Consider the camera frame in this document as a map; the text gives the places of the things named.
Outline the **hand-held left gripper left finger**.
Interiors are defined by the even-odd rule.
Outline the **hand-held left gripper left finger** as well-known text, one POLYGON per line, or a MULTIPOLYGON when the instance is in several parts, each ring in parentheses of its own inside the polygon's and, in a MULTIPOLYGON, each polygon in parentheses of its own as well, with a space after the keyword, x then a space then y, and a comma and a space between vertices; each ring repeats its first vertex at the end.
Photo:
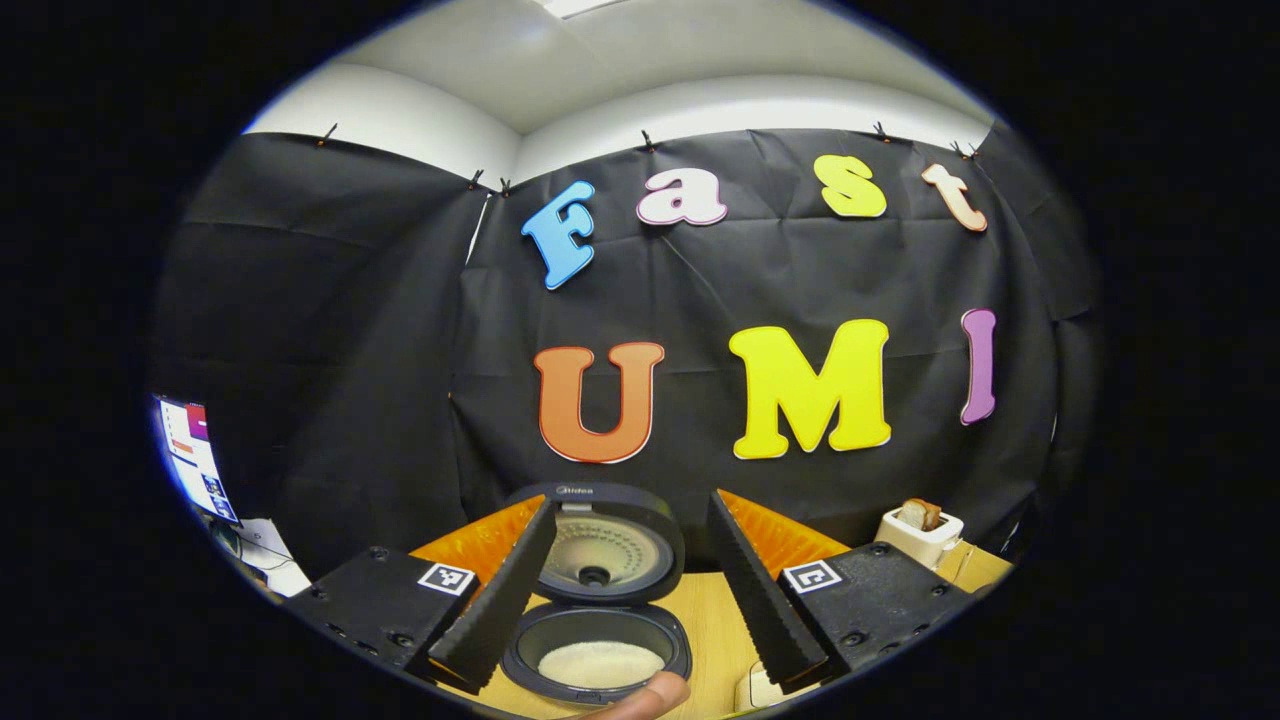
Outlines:
POLYGON ((387 667, 476 694, 554 538, 553 503, 535 495, 412 553, 365 550, 291 597, 291 611, 387 667))

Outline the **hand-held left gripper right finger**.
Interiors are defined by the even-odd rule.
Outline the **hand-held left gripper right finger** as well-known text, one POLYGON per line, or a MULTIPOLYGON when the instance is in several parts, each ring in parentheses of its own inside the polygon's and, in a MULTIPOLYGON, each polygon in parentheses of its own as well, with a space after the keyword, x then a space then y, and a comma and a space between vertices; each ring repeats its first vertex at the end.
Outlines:
POLYGON ((863 673, 975 602, 887 542, 850 548, 726 489, 710 547, 772 683, 787 693, 863 673))

